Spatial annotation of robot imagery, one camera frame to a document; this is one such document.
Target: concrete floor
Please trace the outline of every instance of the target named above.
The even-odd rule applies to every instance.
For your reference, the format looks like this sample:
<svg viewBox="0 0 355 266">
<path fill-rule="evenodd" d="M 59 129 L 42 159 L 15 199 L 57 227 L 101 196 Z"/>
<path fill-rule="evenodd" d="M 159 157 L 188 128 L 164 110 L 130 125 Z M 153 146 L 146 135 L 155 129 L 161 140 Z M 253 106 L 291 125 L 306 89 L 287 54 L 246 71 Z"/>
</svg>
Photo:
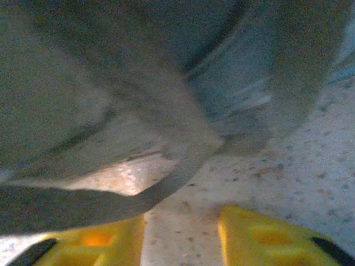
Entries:
<svg viewBox="0 0 355 266">
<path fill-rule="evenodd" d="M 179 192 L 146 214 L 142 265 L 222 265 L 223 203 L 319 231 L 355 256 L 354 79 L 324 88 L 309 121 L 255 157 L 214 157 Z M 75 187 L 135 194 L 175 162 L 155 155 L 89 176 Z M 4 265 L 41 236 L 0 239 Z"/>
</svg>

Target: garage floor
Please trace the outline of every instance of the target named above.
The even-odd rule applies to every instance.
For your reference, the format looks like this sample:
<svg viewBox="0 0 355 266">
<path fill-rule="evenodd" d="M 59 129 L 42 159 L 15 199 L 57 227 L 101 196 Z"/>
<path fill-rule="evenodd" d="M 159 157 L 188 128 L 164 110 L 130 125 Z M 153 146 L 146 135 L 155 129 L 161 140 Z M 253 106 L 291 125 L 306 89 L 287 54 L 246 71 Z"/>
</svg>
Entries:
<svg viewBox="0 0 355 266">
<path fill-rule="evenodd" d="M 307 122 L 255 157 L 215 157 L 146 214 L 142 265 L 222 265 L 217 214 L 234 203 L 330 236 L 355 256 L 355 85 L 324 88 Z M 154 155 L 89 176 L 74 187 L 135 194 L 175 162 Z M 0 239 L 4 265 L 41 236 Z"/>
</svg>

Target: speckled floor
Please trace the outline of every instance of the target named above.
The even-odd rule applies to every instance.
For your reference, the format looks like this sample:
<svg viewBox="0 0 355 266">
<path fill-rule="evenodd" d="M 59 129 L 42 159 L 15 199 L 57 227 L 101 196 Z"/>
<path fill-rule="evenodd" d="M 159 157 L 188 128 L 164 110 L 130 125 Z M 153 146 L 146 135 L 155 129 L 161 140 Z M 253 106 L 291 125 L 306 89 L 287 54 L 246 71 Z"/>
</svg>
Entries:
<svg viewBox="0 0 355 266">
<path fill-rule="evenodd" d="M 146 214 L 142 265 L 222 265 L 216 219 L 231 202 L 330 236 L 355 255 L 354 79 L 324 88 L 315 111 L 256 157 L 215 157 Z M 113 167 L 77 187 L 137 193 L 174 162 L 158 155 Z M 3 265 L 36 238 L 0 239 Z"/>
</svg>

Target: black rubber strip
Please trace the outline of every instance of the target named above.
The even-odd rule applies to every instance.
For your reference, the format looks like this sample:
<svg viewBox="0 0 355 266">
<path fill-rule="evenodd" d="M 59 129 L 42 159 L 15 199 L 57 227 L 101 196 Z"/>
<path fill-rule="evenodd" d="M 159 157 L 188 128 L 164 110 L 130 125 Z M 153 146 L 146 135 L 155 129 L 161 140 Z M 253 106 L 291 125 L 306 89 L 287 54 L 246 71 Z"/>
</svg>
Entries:
<svg viewBox="0 0 355 266">
<path fill-rule="evenodd" d="M 32 266 L 43 255 L 45 255 L 49 250 L 51 250 L 56 245 L 56 243 L 57 240 L 51 238 L 34 244 L 30 246 L 25 252 L 17 256 L 9 264 L 7 264 L 7 266 Z"/>
<path fill-rule="evenodd" d="M 312 241 L 341 266 L 355 266 L 355 259 L 333 242 L 319 237 L 312 237 Z"/>
</svg>

